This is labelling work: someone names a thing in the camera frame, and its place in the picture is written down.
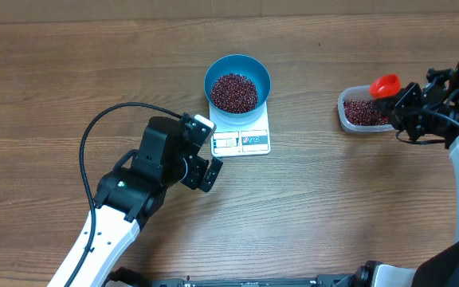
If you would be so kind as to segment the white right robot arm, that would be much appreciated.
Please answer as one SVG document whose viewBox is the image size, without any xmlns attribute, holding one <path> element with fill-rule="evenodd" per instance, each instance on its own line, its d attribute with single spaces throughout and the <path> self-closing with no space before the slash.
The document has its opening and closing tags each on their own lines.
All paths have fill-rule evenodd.
<svg viewBox="0 0 459 287">
<path fill-rule="evenodd" d="M 453 69 L 429 69 L 427 84 L 401 87 L 394 74 L 380 77 L 369 89 L 378 110 L 408 144 L 444 144 L 453 165 L 457 193 L 454 243 L 417 269 L 369 261 L 341 286 L 459 286 L 459 63 Z M 426 135 L 433 138 L 425 140 Z"/>
</svg>

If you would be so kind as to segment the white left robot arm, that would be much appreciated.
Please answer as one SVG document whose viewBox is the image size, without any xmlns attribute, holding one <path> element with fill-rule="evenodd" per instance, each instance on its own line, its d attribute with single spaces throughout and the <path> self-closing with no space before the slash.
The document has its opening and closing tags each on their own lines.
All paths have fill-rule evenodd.
<svg viewBox="0 0 459 287">
<path fill-rule="evenodd" d="M 163 205 L 167 189 L 182 183 L 210 191 L 222 161 L 198 156 L 216 125 L 201 115 L 150 118 L 139 148 L 101 178 L 94 209 L 51 286 L 102 286 L 122 253 Z"/>
</svg>

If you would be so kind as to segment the red plastic measuring scoop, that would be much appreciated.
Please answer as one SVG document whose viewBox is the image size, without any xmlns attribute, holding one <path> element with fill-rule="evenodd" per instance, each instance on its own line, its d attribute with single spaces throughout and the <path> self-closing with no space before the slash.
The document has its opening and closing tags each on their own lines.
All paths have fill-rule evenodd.
<svg viewBox="0 0 459 287">
<path fill-rule="evenodd" d="M 401 89 L 399 76 L 396 74 L 388 74 L 375 80 L 369 92 L 374 99 L 382 99 L 395 96 Z"/>
</svg>

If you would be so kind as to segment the white digital kitchen scale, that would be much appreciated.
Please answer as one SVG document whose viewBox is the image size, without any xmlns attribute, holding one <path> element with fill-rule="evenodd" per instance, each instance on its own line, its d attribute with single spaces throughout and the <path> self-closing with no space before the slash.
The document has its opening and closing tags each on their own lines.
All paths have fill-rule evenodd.
<svg viewBox="0 0 459 287">
<path fill-rule="evenodd" d="M 271 139 L 267 102 L 250 113 L 231 114 L 210 105 L 210 120 L 216 131 L 210 140 L 214 157 L 267 155 Z"/>
</svg>

